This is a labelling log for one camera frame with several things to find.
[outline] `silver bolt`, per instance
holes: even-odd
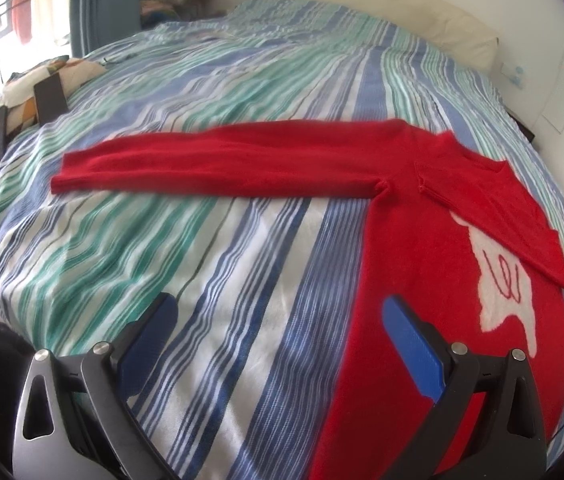
[[[102,355],[108,352],[108,349],[111,347],[106,341],[100,341],[99,343],[95,343],[93,346],[93,353],[97,355]]]
[[[513,359],[515,359],[516,361],[524,361],[526,359],[526,354],[519,348],[513,349],[513,351],[511,351],[511,354],[513,355]]]
[[[51,352],[49,352],[46,348],[43,348],[41,350],[38,350],[33,357],[36,359],[36,361],[44,361],[44,359],[47,359],[47,357],[49,357],[50,353]]]
[[[450,349],[457,355],[466,355],[468,352],[468,347],[464,343],[453,343],[450,345]]]

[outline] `red embroidered squiggle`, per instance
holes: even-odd
[[[499,293],[504,296],[507,300],[511,298],[514,299],[515,303],[520,304],[522,303],[522,290],[520,288],[520,269],[517,264],[515,264],[515,286],[517,288],[517,297],[515,297],[514,290],[513,290],[513,280],[512,280],[512,273],[511,268],[508,264],[508,261],[505,257],[501,254],[498,256],[499,260],[499,268],[502,271],[502,276],[504,277],[504,282],[506,283],[506,288],[508,291],[503,291],[502,288],[499,286],[499,282],[497,281],[497,277],[495,276],[495,272],[493,271],[493,267],[490,264],[490,260],[488,259],[488,255],[486,251],[482,250],[482,254],[484,254],[484,258],[486,259],[486,263],[488,264],[488,270],[490,270],[490,275],[493,277],[495,281],[495,285],[497,286],[497,290]]]

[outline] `striped bedspread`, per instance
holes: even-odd
[[[69,113],[18,136],[0,164],[0,314],[37,348],[77,353],[171,293],[177,324],[128,402],[185,480],[306,472],[347,337],[368,203],[53,196],[62,153],[139,132],[398,117],[508,159],[564,247],[564,197],[488,79],[391,23],[251,0],[89,59],[107,73],[71,97]],[[563,449],[564,428],[549,458]]]

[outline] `headboard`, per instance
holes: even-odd
[[[497,33],[442,0],[318,0],[367,12],[411,31],[454,60],[488,74],[497,52]]]

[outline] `hanging clothes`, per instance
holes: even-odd
[[[447,341],[527,353],[546,434],[564,407],[564,256],[559,235],[505,161],[404,121],[236,124],[143,134],[64,155],[52,192],[76,189],[241,197],[369,198],[363,262],[311,480],[379,478],[432,401],[382,325],[400,294]],[[474,396],[444,465],[457,462]]]
[[[31,0],[12,0],[11,21],[20,43],[26,45],[33,38],[31,33]]]

